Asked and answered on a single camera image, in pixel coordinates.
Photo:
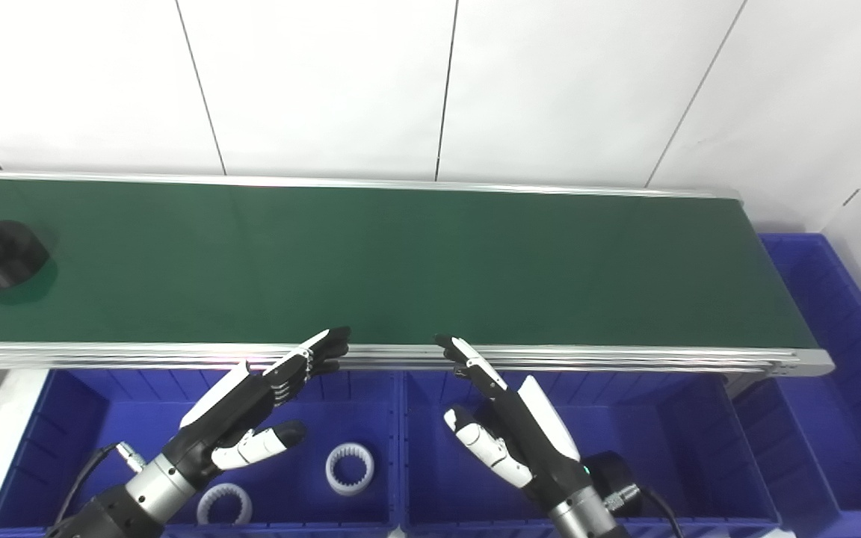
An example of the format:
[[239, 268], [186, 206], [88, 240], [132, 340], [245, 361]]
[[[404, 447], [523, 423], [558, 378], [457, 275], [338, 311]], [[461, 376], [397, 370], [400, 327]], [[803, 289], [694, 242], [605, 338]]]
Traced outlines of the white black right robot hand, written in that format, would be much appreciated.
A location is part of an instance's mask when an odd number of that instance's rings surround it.
[[455, 404], [443, 415], [445, 425], [472, 455], [547, 514], [591, 486], [564, 426], [546, 426], [547, 420], [560, 416], [547, 401], [533, 411], [539, 386], [532, 377], [512, 389], [467, 341], [449, 334], [438, 334], [434, 340], [444, 357], [454, 361], [454, 375], [471, 382], [490, 411], [486, 418], [476, 418]]

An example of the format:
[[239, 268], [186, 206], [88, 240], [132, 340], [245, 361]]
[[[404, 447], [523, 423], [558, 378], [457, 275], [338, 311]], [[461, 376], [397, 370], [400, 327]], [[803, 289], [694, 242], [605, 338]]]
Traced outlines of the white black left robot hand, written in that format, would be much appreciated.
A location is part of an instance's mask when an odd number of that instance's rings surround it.
[[202, 489], [226, 470], [252, 466], [303, 442], [300, 420], [262, 425], [313, 377], [338, 370], [350, 333], [350, 327], [321, 331], [260, 372], [247, 361], [236, 365], [182, 418], [161, 451], [164, 473]]

